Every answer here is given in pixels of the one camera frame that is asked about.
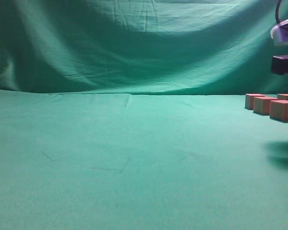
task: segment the green backdrop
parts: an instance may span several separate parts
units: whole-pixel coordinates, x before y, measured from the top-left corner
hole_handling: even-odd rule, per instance
[[[0,0],[0,89],[244,94],[270,73],[276,0]],[[288,0],[281,8],[288,17]]]

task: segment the black cable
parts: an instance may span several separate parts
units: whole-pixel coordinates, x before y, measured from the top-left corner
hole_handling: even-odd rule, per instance
[[[276,19],[277,24],[281,23],[281,21],[279,19],[279,10],[280,10],[281,2],[282,2],[282,0],[278,0],[277,6],[276,6],[275,19]]]

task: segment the toy block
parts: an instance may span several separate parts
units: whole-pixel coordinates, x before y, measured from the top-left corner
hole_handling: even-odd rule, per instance
[[[278,98],[279,100],[286,100],[286,101],[288,101],[288,93],[278,94],[278,95],[277,95],[277,98]]]
[[[253,112],[261,115],[269,115],[271,101],[279,100],[276,97],[254,97]]]
[[[254,93],[247,93],[245,97],[245,108],[249,110],[253,110],[253,99],[254,97],[264,97],[263,94],[254,94]]]
[[[288,122],[288,101],[272,101],[270,104],[269,116],[275,120]]]

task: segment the green cloth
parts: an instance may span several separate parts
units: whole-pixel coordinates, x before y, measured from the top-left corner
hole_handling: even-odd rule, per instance
[[[270,73],[277,0],[0,0],[0,89],[245,94]],[[288,0],[281,19],[288,18]]]
[[[288,124],[243,107],[0,91],[0,230],[288,230]]]

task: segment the cube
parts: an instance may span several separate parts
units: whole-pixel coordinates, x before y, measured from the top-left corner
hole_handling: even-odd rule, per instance
[[[276,97],[254,97],[253,112],[261,115],[269,115],[271,101],[279,100]]]
[[[269,116],[272,119],[288,122],[288,101],[272,101]]]
[[[278,94],[277,98],[280,100],[286,100],[288,101],[288,93],[282,93],[282,94]]]
[[[254,97],[264,97],[263,94],[254,94],[254,93],[247,93],[245,97],[245,108],[249,110],[253,110],[253,98]]]

